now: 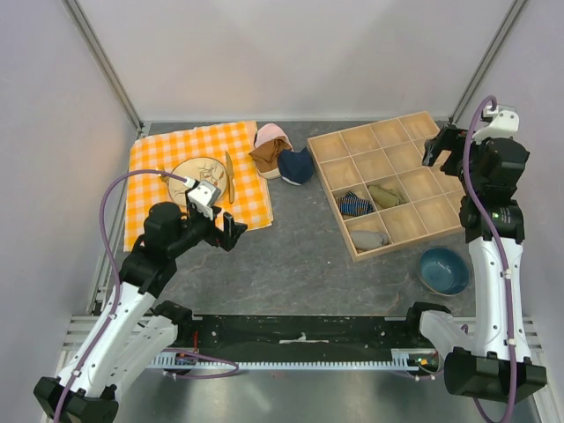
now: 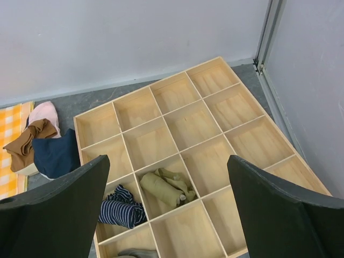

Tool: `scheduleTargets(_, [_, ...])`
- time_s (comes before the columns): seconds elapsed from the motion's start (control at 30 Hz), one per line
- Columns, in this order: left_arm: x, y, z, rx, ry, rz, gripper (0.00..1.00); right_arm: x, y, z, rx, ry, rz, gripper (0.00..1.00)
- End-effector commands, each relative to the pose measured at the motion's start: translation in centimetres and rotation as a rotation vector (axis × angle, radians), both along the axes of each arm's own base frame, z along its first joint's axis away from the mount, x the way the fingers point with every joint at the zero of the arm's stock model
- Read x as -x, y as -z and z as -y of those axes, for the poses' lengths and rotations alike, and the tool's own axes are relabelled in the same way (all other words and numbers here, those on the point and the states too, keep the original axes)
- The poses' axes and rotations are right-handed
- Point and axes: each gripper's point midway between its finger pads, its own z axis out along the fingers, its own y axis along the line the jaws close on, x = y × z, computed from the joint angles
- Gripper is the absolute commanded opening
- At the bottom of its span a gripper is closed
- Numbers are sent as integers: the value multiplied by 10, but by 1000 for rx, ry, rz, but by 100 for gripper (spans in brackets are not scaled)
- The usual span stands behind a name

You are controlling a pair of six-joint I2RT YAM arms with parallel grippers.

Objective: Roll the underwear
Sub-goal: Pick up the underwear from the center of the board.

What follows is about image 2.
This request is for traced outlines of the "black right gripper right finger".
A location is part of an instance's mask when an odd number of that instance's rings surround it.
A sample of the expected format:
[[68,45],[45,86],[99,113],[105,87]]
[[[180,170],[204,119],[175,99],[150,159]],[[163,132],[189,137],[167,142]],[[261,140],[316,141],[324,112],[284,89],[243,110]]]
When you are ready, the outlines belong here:
[[343,257],[343,199],[253,165],[227,162],[250,257]]

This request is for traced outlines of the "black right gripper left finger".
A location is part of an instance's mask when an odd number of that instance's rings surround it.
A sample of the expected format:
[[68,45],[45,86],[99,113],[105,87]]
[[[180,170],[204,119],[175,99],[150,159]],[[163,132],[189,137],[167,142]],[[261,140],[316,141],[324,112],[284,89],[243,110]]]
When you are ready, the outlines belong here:
[[88,257],[110,160],[1,200],[1,257]]

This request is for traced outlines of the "navy blue white-trimmed underwear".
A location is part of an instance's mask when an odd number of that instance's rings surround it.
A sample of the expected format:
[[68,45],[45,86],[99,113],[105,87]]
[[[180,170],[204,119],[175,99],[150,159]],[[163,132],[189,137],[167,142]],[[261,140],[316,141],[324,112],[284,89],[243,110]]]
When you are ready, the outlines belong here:
[[64,176],[81,166],[76,133],[68,129],[60,138],[33,139],[34,164],[49,180]]

